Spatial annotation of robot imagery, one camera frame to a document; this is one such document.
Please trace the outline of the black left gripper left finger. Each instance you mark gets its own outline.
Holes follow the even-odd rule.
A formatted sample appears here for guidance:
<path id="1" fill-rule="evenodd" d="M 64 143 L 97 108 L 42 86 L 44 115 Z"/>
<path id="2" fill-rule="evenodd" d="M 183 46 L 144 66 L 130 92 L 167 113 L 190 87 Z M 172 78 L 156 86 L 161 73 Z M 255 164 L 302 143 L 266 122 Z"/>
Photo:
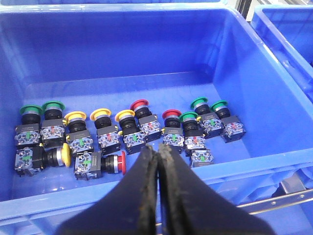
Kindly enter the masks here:
<path id="1" fill-rule="evenodd" d="M 93 206 L 66 220 L 57 235 L 156 234 L 157 157 L 145 146 L 123 179 Z"/>

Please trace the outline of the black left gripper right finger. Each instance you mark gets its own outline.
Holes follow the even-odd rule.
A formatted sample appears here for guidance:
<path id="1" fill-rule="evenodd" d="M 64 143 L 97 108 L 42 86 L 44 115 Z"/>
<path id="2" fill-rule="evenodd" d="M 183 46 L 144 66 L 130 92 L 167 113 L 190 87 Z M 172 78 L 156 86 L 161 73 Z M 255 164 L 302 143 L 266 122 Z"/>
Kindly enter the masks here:
<path id="1" fill-rule="evenodd" d="M 160 144 L 157 152 L 165 235 L 273 235 L 272 227 L 206 185 L 180 154 Z"/>

